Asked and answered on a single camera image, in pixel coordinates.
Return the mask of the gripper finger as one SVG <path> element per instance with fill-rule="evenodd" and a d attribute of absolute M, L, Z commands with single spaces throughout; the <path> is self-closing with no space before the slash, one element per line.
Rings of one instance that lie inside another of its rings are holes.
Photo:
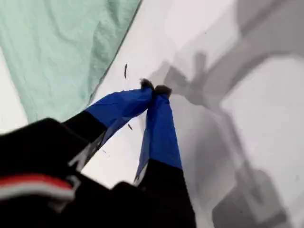
<path fill-rule="evenodd" d="M 147 110 L 152 102 L 154 87 L 147 79 L 141 88 L 114 92 L 101 98 L 63 124 L 88 141 L 86 148 L 75 155 L 69 166 L 81 170 L 93 155 L 131 119 Z"/>
<path fill-rule="evenodd" d="M 150 228 L 194 228 L 195 213 L 187 191 L 170 106 L 171 89 L 156 86 L 146 115 L 137 188 Z"/>

